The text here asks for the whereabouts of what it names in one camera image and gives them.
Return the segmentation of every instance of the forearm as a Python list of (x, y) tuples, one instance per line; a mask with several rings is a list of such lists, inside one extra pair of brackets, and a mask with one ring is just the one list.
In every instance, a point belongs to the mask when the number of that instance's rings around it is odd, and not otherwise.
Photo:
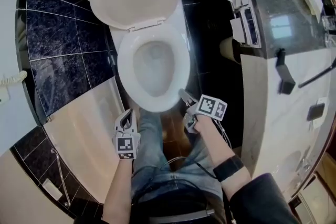
[(132, 160), (119, 161), (107, 193), (103, 220), (109, 224), (128, 224), (131, 213)]
[[(198, 118), (201, 123), (198, 124), (196, 128), (203, 138), (203, 141), (208, 149), (210, 158), (213, 162), (213, 167), (215, 168), (222, 162), (234, 156), (235, 153), (226, 144), (223, 137), (220, 135), (216, 126), (213, 124), (212, 120), (209, 117), (199, 115)], [(222, 181), (221, 185), (228, 200), (230, 200), (234, 193), (236, 193), (239, 189), (241, 189), (250, 181), (251, 176), (246, 167), (243, 167), (232, 176)]]

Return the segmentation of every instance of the metal handrail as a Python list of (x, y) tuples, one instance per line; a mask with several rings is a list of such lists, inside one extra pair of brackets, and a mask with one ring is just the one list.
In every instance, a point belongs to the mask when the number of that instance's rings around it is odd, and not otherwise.
[(68, 200), (67, 202), (64, 203), (64, 205), (66, 207), (69, 207), (71, 205), (71, 202), (70, 202), (70, 198), (69, 198), (69, 195), (68, 195), (68, 192), (67, 192), (67, 188), (65, 186), (65, 182), (64, 182), (64, 178), (63, 178), (63, 174), (62, 174), (61, 162), (59, 160), (59, 155), (58, 155), (58, 152), (54, 148), (51, 149), (51, 153), (56, 154), (56, 160), (57, 160), (57, 165), (58, 165), (58, 169), (59, 169), (59, 175), (60, 175), (60, 178), (61, 178), (61, 181), (62, 181), (65, 197)]

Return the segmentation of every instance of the denim pants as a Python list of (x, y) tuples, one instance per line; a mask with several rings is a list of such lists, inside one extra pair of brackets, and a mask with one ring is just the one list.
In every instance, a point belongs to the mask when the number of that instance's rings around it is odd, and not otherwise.
[(196, 140), (194, 148), (187, 159), (184, 160), (183, 166), (176, 172), (172, 172), (169, 164), (164, 165), (167, 159), (162, 151), (163, 141), (160, 115), (140, 109), (139, 133), (141, 134), (141, 140), (138, 155), (133, 164), (132, 198), (154, 177), (152, 184), (171, 179), (177, 180), (174, 184), (163, 184), (159, 189), (145, 194), (140, 198), (140, 202), (154, 199), (170, 191), (192, 186), (181, 184), (180, 182), (184, 180), (188, 180), (200, 190), (212, 193), (223, 200), (222, 187), (218, 180), (210, 177), (192, 161), (198, 162), (214, 175), (207, 148), (201, 137), (198, 137)]

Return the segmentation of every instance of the beige wall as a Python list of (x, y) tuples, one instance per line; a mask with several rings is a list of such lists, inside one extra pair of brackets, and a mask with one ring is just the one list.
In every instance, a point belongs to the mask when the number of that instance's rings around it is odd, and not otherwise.
[(7, 151), (0, 157), (0, 223), (70, 224), (73, 220), (39, 190)]

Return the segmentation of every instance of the thigh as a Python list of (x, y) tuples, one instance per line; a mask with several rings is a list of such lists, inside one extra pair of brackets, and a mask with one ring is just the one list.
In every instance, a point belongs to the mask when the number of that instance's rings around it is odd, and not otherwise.
[(138, 154), (133, 163), (134, 171), (137, 172), (147, 166), (158, 168), (163, 166), (167, 160), (162, 151), (163, 142), (160, 115), (140, 109), (138, 132), (141, 138)]

